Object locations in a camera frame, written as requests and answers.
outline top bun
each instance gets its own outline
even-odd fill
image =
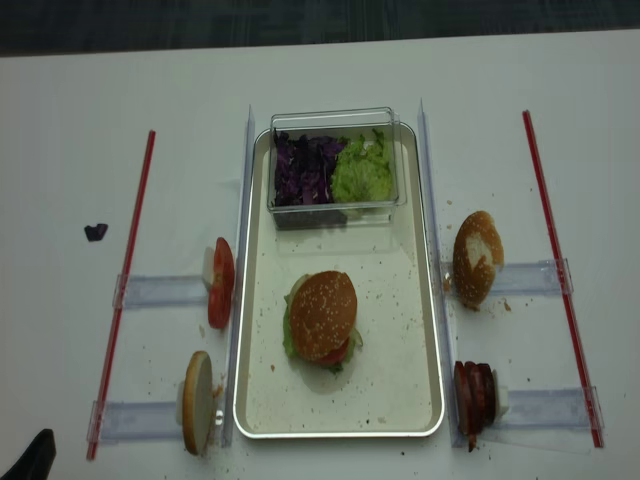
[[[309,277],[291,304],[291,336],[298,355],[314,361],[340,347],[356,323],[358,299],[346,273]]]
[[[453,246],[453,281],[462,303],[477,309],[504,265],[500,235],[487,212],[472,213],[462,223]]]

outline shredded red cabbage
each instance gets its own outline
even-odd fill
[[[306,135],[290,140],[286,132],[275,132],[274,141],[278,151],[275,206],[333,203],[331,175],[346,141]]]

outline red straw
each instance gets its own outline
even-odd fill
[[[540,152],[538,151],[538,144],[536,142],[536,134],[533,130],[533,122],[531,121],[531,113],[529,110],[522,112],[522,118],[524,120],[524,128],[527,132],[527,140],[529,141],[529,150],[531,150],[531,159],[533,160],[533,169],[536,172],[536,178],[538,180],[538,189],[540,190],[540,199],[542,200],[542,208],[544,209],[544,217],[547,221],[547,229],[549,231],[549,238],[551,239],[551,249],[553,250],[553,257],[556,262],[560,264],[560,261],[564,258],[562,251],[560,250],[560,240],[558,239],[558,233],[556,231],[556,224],[553,221],[553,214],[551,213],[551,201],[549,200],[549,193],[547,191],[547,185],[544,180],[544,173],[542,172],[542,162],[540,161]],[[561,285],[564,285],[564,270],[558,269],[558,280]],[[602,425],[600,425],[600,419],[595,411],[595,405],[591,397],[591,381],[589,380],[589,372],[587,370],[587,360],[584,356],[584,350],[582,348],[582,342],[580,341],[580,333],[578,332],[578,321],[576,320],[576,312],[573,307],[573,299],[571,295],[564,293],[562,295],[564,301],[564,309],[567,313],[567,321],[569,322],[569,332],[571,333],[571,341],[573,343],[573,351],[576,355],[576,363],[578,364],[578,373],[580,374],[580,383],[582,388],[585,389],[585,404],[587,406],[587,412],[591,421],[591,435],[593,436],[593,445],[596,448],[604,447],[604,438],[602,436]]]
[[[138,224],[140,223],[140,213],[142,212],[142,201],[144,200],[144,192],[147,188],[147,179],[149,178],[149,169],[151,168],[151,156],[153,155],[153,145],[156,140],[156,132],[149,131],[147,139],[147,150],[144,154],[144,163],[142,164],[142,173],[140,174],[140,184],[138,185],[138,196],[136,197],[136,206],[133,210],[133,218],[131,219],[131,228],[129,229],[129,241],[127,242],[127,251],[122,265],[121,279],[125,279],[131,271],[131,262],[133,261],[133,250],[136,245],[136,235],[138,233]],[[98,392],[98,402],[93,411],[92,425],[87,450],[87,460],[91,461],[96,458],[98,449],[98,436],[100,434],[100,423],[104,412],[104,404],[107,400],[107,390],[109,389],[109,379],[111,377],[111,366],[113,365],[113,356],[116,350],[116,340],[118,339],[118,330],[120,329],[120,319],[122,318],[122,308],[114,307],[113,318],[111,320],[111,332],[109,333],[109,343],[107,343],[107,353],[102,367],[102,379],[100,380],[100,390]]]

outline metal tray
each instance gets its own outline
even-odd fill
[[[422,437],[444,417],[416,137],[401,124],[407,202],[392,223],[278,231],[267,210],[269,135],[254,146],[233,413],[250,438]],[[338,375],[289,360],[284,295],[336,269],[358,295],[364,347]]]

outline hamburger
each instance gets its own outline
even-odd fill
[[[353,357],[362,337],[355,328],[358,298],[346,273],[303,275],[284,297],[284,350],[334,373]]]

